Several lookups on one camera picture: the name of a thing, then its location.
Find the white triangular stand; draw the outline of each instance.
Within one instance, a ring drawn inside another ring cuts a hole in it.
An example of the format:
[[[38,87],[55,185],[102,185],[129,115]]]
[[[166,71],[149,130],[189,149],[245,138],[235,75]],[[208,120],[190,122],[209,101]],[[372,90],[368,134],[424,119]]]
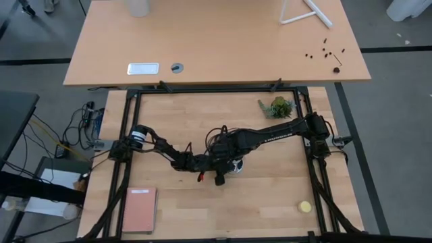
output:
[[[333,27],[333,23],[329,20],[329,18],[327,18],[327,16],[315,5],[314,2],[312,2],[312,0],[303,0],[313,11],[310,13],[306,13],[303,14],[302,16],[298,16],[295,18],[290,18],[289,20],[284,20],[284,14],[285,14],[285,9],[286,9],[286,5],[288,0],[283,0],[283,6],[282,6],[282,12],[281,12],[281,17],[279,18],[279,23],[280,24],[289,24],[292,23],[294,21],[297,20],[301,20],[304,18],[307,18],[309,16],[313,16],[313,15],[317,15],[321,21],[328,27],[331,28]]]

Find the wooden tabletop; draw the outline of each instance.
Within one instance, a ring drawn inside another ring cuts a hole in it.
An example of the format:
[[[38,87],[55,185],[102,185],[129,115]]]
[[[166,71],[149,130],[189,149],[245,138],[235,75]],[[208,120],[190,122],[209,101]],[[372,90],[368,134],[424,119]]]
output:
[[[144,18],[132,17],[124,1],[92,1],[64,84],[370,80],[340,0],[314,2],[332,29],[317,16],[279,25],[282,0],[151,0]],[[310,11],[289,0],[285,17]],[[129,76],[129,63],[159,63],[159,73]],[[184,71],[173,73],[174,63]]]
[[[335,128],[325,89],[313,87],[309,92],[314,111]],[[228,128],[261,129],[288,121],[265,119],[258,106],[258,99],[270,103],[276,96],[293,99],[291,92],[146,94],[142,96],[138,123],[153,128],[178,150],[192,142],[197,155],[204,152],[204,139],[212,128],[225,124]],[[118,138],[125,99],[125,91],[109,93],[102,139]],[[105,157],[97,157],[94,163]],[[334,153],[326,161],[335,203],[362,229],[343,156]],[[108,161],[92,172],[78,236],[87,233],[105,209],[112,171],[113,162]],[[134,153],[130,186],[158,189],[156,226],[151,235],[123,235],[123,239],[305,236],[309,230],[319,235],[315,206],[311,213],[297,209],[303,200],[314,205],[301,137],[260,146],[245,156],[242,172],[226,175],[222,186],[215,186],[211,171],[205,174],[204,182],[198,183],[197,176],[175,171],[156,153]],[[115,229],[117,213],[111,229]],[[327,214],[326,219],[331,227]]]

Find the white label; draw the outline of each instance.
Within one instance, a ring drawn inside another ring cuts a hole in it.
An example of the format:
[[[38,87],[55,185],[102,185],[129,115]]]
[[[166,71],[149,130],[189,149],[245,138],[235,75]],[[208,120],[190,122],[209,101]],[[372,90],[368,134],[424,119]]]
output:
[[[149,75],[159,73],[159,63],[129,63],[128,75]]]
[[[144,141],[146,140],[146,136],[144,134],[140,133],[140,132],[133,131],[132,135],[133,136],[138,136],[138,137],[142,138]]]
[[[132,193],[149,193],[149,190],[132,190]]]

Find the small succulent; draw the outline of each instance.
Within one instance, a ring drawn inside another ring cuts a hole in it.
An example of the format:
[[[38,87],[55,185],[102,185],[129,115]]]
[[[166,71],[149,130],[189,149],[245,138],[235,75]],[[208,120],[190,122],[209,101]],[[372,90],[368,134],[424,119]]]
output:
[[[296,107],[292,101],[287,101],[283,97],[276,97],[269,107],[261,100],[258,100],[258,104],[267,119],[291,118],[291,112]]]

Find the floor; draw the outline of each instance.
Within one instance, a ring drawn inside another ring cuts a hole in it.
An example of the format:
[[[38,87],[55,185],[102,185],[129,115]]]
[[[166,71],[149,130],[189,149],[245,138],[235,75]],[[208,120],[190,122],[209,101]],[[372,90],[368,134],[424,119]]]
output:
[[[0,24],[7,19],[14,0],[0,2]],[[90,1],[82,0],[85,10]],[[432,7],[420,17],[393,22],[385,14],[390,0],[342,0],[360,47],[432,45]],[[78,1],[62,0],[51,15],[43,13],[42,0],[30,0],[38,17],[31,20],[14,11],[2,36],[0,60],[69,58],[84,22]],[[371,173],[381,200],[390,232],[400,236],[432,238],[432,52],[365,54],[372,82],[344,84]],[[40,101],[36,114],[54,130],[63,131],[72,112],[87,101],[105,105],[107,91],[63,87],[68,64],[0,66],[0,89],[35,92]],[[333,84],[326,84],[340,134],[348,134],[344,114]],[[55,145],[44,139],[49,150]],[[377,225],[367,197],[355,151],[346,148],[349,170],[358,205],[367,231],[377,233]],[[9,160],[23,166],[25,146],[20,140]],[[28,143],[26,169],[34,171],[43,149]],[[0,211],[0,237],[12,214]],[[44,230],[64,220],[58,217],[26,214],[18,235]],[[73,240],[78,222],[35,236],[28,242]]]

